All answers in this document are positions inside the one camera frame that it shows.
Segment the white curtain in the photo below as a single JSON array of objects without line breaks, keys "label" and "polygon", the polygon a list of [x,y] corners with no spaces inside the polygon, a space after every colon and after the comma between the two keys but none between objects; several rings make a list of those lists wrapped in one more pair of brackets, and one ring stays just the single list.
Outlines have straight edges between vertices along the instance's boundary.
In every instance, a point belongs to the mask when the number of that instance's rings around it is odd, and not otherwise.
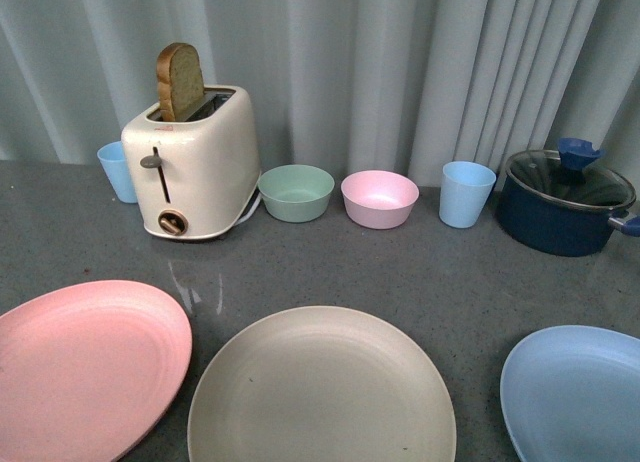
[{"label": "white curtain", "polygon": [[437,186],[561,136],[640,186],[640,0],[0,0],[0,159],[97,163],[174,41],[251,95],[263,169]]}]

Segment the glass lid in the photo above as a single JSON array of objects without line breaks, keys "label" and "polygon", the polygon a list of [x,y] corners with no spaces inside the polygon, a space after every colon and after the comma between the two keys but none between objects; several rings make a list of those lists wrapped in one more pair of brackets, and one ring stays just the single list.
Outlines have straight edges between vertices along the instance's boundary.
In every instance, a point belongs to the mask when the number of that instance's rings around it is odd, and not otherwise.
[{"label": "glass lid", "polygon": [[600,211],[626,209],[636,199],[629,181],[595,163],[583,170],[560,164],[553,150],[528,150],[511,156],[507,174],[524,189],[555,204],[574,209]]}]

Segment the plastic cup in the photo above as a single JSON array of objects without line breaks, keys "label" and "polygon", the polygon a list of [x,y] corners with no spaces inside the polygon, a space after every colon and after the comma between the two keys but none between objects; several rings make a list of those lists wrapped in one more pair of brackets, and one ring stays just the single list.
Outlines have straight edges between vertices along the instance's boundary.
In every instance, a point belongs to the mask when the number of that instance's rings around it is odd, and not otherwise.
[{"label": "plastic cup", "polygon": [[129,167],[127,167],[127,159],[124,156],[122,142],[111,142],[102,147],[98,150],[98,159],[118,199],[127,204],[138,202],[131,175],[129,174]]},{"label": "plastic cup", "polygon": [[472,227],[496,182],[496,174],[475,162],[449,162],[442,168],[440,220],[457,229]]}]

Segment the toaster knob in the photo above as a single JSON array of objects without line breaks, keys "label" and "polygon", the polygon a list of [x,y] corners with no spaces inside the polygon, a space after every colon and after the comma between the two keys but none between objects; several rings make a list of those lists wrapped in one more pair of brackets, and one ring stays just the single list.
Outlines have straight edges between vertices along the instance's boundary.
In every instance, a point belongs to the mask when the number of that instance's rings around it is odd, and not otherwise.
[{"label": "toaster knob", "polygon": [[145,169],[157,169],[162,165],[162,159],[159,155],[147,155],[140,160],[140,165]]},{"label": "toaster knob", "polygon": [[189,227],[186,217],[175,210],[162,212],[158,217],[158,224],[167,234],[176,237],[184,234]]}]

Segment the pot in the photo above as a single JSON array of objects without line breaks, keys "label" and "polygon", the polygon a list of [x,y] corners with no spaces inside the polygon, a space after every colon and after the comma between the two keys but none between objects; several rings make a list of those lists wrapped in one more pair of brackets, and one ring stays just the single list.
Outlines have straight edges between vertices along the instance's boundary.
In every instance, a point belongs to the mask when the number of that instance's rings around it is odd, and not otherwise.
[{"label": "pot", "polygon": [[496,210],[504,231],[529,247],[568,257],[599,252],[614,229],[640,236],[640,217],[627,210],[636,201],[631,183],[599,164],[588,165],[602,155],[590,142],[561,139],[560,149],[508,159]]}]

